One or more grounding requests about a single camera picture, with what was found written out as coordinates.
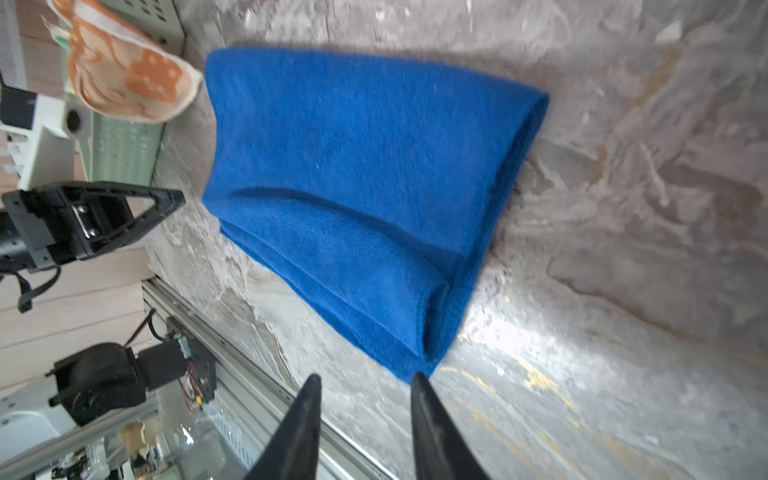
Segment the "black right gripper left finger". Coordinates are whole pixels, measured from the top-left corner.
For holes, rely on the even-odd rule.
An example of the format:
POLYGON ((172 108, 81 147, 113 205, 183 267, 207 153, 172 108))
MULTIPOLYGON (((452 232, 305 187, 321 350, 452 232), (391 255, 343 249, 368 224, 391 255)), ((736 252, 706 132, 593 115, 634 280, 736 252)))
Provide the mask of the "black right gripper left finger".
POLYGON ((315 479, 321 430, 322 383, 310 375, 256 464, 254 479, 315 479))

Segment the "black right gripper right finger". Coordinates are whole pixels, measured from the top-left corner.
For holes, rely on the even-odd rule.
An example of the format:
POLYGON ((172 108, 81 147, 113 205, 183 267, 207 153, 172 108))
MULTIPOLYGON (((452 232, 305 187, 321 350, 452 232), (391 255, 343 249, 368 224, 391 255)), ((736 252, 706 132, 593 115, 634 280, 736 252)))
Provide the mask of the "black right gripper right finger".
POLYGON ((422 372, 412 377, 410 402, 417 479, 488 479, 422 372))

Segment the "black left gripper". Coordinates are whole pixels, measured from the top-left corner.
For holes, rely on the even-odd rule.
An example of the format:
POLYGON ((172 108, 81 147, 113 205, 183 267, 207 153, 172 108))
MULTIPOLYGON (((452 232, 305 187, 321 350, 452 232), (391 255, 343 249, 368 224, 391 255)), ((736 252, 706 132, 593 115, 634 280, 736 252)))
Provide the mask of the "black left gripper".
POLYGON ((61 182, 1 196, 1 271, 41 271, 137 243, 185 204, 175 189, 61 182))

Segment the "blue towel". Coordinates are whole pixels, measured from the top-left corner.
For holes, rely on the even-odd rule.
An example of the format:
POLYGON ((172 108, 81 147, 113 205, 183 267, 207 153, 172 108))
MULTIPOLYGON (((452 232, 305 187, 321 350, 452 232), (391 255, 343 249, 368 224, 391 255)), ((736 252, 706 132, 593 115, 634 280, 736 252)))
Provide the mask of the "blue towel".
POLYGON ((211 53, 203 204, 221 233, 402 381, 453 343, 549 97, 434 62, 211 53))

